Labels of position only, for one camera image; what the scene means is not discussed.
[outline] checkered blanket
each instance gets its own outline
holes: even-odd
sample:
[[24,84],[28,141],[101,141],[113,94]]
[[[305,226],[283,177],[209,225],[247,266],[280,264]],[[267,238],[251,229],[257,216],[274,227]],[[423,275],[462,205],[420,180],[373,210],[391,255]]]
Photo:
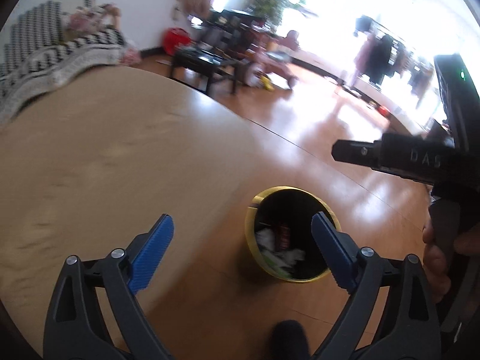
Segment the checkered blanket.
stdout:
[[15,116],[28,99],[65,85],[87,68],[118,64],[125,50],[121,32],[107,29],[66,44],[28,50],[18,59],[15,53],[7,54],[0,66],[0,124]]

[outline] finger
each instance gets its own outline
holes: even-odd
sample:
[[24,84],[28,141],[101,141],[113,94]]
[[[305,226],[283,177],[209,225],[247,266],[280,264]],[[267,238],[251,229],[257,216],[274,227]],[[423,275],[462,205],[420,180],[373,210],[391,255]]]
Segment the finger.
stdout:
[[434,303],[440,303],[443,299],[443,295],[432,294],[431,297]]
[[423,228],[422,239],[426,244],[432,243],[435,239],[434,227],[431,225],[431,220],[428,220]]
[[450,278],[447,275],[434,274],[428,269],[428,267],[424,267],[424,271],[430,284],[432,294],[443,297],[443,295],[450,290]]
[[425,245],[423,264],[435,275],[444,275],[447,272],[445,254],[435,244]]
[[460,234],[455,239],[453,246],[458,254],[465,256],[480,254],[480,226],[476,225],[472,230]]

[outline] round table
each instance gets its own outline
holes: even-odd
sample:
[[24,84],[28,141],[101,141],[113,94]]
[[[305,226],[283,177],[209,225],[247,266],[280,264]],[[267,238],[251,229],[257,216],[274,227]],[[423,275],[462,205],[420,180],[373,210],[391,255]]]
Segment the round table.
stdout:
[[[173,241],[137,297],[147,311],[224,215],[257,145],[245,120],[207,96],[101,67],[23,110],[0,131],[0,152],[0,299],[41,354],[67,256],[105,257],[171,215]],[[118,340],[113,315],[105,319]]]

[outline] wooden floor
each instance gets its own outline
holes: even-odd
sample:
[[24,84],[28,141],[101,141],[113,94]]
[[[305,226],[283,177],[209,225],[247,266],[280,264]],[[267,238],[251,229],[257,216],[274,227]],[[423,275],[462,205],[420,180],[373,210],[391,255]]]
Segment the wooden floor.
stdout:
[[[166,75],[167,66],[149,57],[139,68]],[[305,327],[313,352],[342,310],[347,293],[332,276],[295,284],[253,275],[244,238],[244,218],[251,199],[278,185],[305,189],[335,212],[342,230],[359,246],[381,256],[403,259],[422,253],[421,229],[428,204],[418,183],[368,168],[333,161],[337,139],[373,141],[387,128],[386,120],[335,85],[299,67],[293,91],[268,92],[240,87],[230,95],[230,83],[220,83],[212,97],[248,119],[254,134],[264,129],[263,161],[238,193],[194,263],[159,300],[148,318],[165,346],[179,360],[264,359],[275,323],[296,319]],[[190,71],[178,71],[195,82]],[[278,84],[286,87],[278,78]],[[361,345],[372,339],[386,292],[381,291]]]

